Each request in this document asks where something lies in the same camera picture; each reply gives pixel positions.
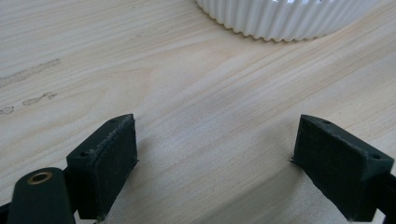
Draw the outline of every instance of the black clamp jaw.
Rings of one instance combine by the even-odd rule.
[[[337,125],[307,115],[300,119],[292,162],[348,221],[373,221],[379,208],[396,223],[394,159]]]
[[[12,202],[0,207],[0,223],[76,223],[106,218],[136,166],[134,116],[109,120],[73,150],[67,168],[44,168],[22,177]]]

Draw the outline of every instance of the dark stain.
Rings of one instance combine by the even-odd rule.
[[[52,100],[56,95],[58,95],[58,93],[56,93],[54,91],[49,91],[49,92],[44,93],[40,97],[36,97],[36,98],[32,98],[30,100],[23,101],[22,104],[23,105],[33,105],[33,104],[40,102],[45,97],[48,97],[49,100]]]
[[[60,59],[55,59],[55,60],[49,61],[47,63],[41,63],[38,66],[31,67],[29,69],[20,71],[20,72],[15,73],[11,76],[8,76],[8,77],[0,77],[0,88],[3,88],[6,85],[14,83],[14,82],[23,81],[26,78],[28,78],[34,74],[40,73],[40,72],[46,70],[47,68],[53,67],[60,63],[61,63]]]
[[[3,109],[0,110],[0,115],[8,115],[14,112],[14,106],[9,106],[9,107],[4,107]]]

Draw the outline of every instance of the screw hole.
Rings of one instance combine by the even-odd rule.
[[[43,182],[46,182],[52,177],[51,172],[42,172],[35,175],[32,175],[28,180],[27,183],[30,185],[37,185]]]
[[[377,155],[377,154],[372,155],[372,158],[375,159],[375,160],[381,159],[381,157],[379,155]]]

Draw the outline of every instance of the black 3d-printed part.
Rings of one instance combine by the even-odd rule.
[[[6,223],[8,218],[10,203],[6,203],[0,206],[0,223]]]
[[[40,169],[15,185],[7,224],[32,223],[75,223],[62,170]]]
[[[294,163],[349,221],[372,221],[394,159],[324,119],[302,115]]]
[[[387,215],[384,224],[396,224],[396,177],[389,174],[378,180],[374,202]]]
[[[83,219],[104,220],[137,164],[134,116],[114,118],[67,156],[72,202]]]

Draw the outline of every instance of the wooden table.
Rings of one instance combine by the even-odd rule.
[[[134,113],[140,162],[106,223],[347,223],[289,159],[301,114],[396,158],[396,1],[276,43],[193,0],[4,0],[0,111],[1,204]]]

